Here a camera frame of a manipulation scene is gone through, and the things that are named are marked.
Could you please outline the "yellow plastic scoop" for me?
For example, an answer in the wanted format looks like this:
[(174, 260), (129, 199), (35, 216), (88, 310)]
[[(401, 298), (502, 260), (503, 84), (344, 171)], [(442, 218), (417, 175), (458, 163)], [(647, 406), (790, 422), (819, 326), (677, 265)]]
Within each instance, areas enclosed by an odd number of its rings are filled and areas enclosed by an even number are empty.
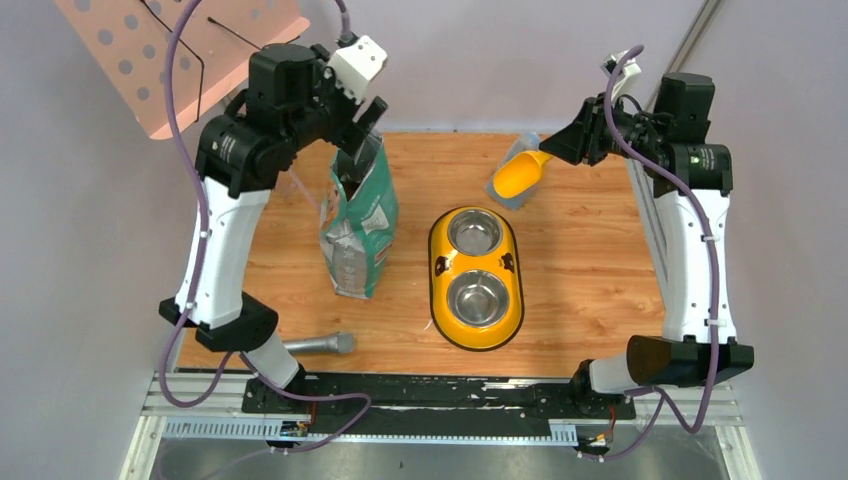
[(546, 164), (553, 158), (539, 150), (519, 152), (494, 174), (495, 193), (504, 199), (523, 194), (541, 180)]

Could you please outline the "green pet food bag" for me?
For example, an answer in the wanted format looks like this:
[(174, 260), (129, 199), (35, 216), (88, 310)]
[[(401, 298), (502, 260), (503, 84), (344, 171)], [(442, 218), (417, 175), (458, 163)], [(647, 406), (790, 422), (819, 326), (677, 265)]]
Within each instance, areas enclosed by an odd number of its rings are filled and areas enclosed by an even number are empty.
[(374, 296), (398, 217), (384, 136), (374, 130), (355, 155), (336, 152), (321, 205), (319, 245), (336, 294)]

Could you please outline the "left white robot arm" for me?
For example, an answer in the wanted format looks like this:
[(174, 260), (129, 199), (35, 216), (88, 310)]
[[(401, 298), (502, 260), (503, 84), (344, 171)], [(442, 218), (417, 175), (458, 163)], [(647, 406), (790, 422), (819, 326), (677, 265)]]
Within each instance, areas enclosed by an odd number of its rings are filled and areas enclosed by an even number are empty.
[(194, 163), (201, 184), (192, 257), (160, 315), (195, 328), (212, 352), (237, 352), (270, 383), (268, 400), (298, 411), (306, 386), (300, 364), (277, 334), (277, 313), (246, 293), (243, 282), (258, 221), (298, 153), (316, 141), (355, 154), (386, 111), (367, 89), (386, 51), (362, 36), (335, 51), (275, 43), (253, 53), (248, 84), (203, 128)]

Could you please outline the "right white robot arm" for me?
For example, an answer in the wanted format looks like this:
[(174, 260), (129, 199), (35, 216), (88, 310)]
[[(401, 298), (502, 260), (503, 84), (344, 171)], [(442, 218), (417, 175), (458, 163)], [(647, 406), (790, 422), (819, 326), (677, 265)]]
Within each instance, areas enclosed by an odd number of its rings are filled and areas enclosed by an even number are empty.
[(598, 164), (610, 154), (645, 157), (652, 201), (665, 239), (665, 317), (659, 336), (634, 335), (624, 353), (586, 360), (571, 403), (596, 417), (611, 394), (672, 385), (704, 387), (750, 370), (752, 346), (741, 343), (728, 306), (723, 233), (733, 189), (729, 149), (709, 144), (713, 80), (692, 73), (663, 76), (650, 112), (625, 111), (621, 101), (606, 122), (603, 95), (585, 99), (571, 124), (540, 149), (570, 164)]

